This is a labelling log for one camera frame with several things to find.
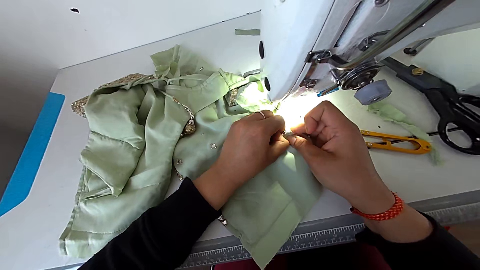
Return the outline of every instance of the white table surface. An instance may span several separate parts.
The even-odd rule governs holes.
[[[82,165],[80,151],[88,139],[86,119],[74,114],[70,104],[93,89],[131,73],[152,74],[155,67],[150,55],[182,45],[199,54],[212,65],[225,71],[242,74],[259,68],[260,37],[236,36],[235,28],[259,28],[260,14],[199,29],[180,36],[106,56],[60,70],[51,92],[66,96],[50,143],[38,170],[29,196],[20,205],[0,217],[0,269],[38,270],[71,265],[85,260],[59,254],[58,238],[68,223],[74,204]],[[388,70],[376,79],[386,79],[393,90],[388,102],[402,110],[417,126],[435,131],[438,116],[427,99],[417,90],[395,78]],[[294,123],[321,100],[337,105],[359,128],[409,135],[402,128],[384,122],[366,111],[353,97],[354,91],[337,91],[323,98],[306,97],[292,101],[298,110],[285,116]],[[407,202],[424,200],[480,189],[479,156],[457,152],[433,137],[443,166],[433,166],[428,155],[411,155],[384,150],[370,150],[375,166],[389,186]],[[169,194],[179,182],[170,185]],[[305,221],[349,213],[350,205],[341,197],[324,191]],[[201,240],[231,235],[217,221]]]

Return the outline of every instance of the yellow thread snips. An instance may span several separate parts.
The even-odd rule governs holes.
[[[401,137],[391,134],[384,134],[379,132],[373,131],[366,131],[360,130],[361,134],[364,136],[371,136],[381,138],[382,142],[365,142],[368,148],[379,148],[391,151],[398,151],[408,154],[425,154],[432,150],[432,146],[429,142],[417,139],[417,138],[410,138],[410,137]],[[402,148],[402,147],[395,147],[392,144],[400,143],[400,142],[410,142],[414,145],[414,149],[409,148]]]

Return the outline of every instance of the black sleeve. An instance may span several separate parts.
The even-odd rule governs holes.
[[[357,241],[375,246],[392,270],[396,269],[480,269],[480,259],[435,219],[424,215],[433,225],[432,234],[414,243],[393,243],[366,228]]]
[[[175,193],[145,211],[79,269],[174,269],[218,216],[220,211],[186,178]]]

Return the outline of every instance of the woman's left hand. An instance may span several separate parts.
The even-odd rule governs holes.
[[[290,143],[283,137],[285,121],[269,110],[232,124],[215,164],[193,183],[215,209],[233,192],[282,155]]]

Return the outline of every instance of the black button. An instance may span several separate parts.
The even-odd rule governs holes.
[[[265,77],[265,88],[267,88],[267,91],[270,91],[270,82],[268,82],[267,77]]]
[[[260,44],[258,45],[258,52],[260,53],[260,58],[263,59],[265,57],[265,49],[264,49],[264,42],[260,40]]]

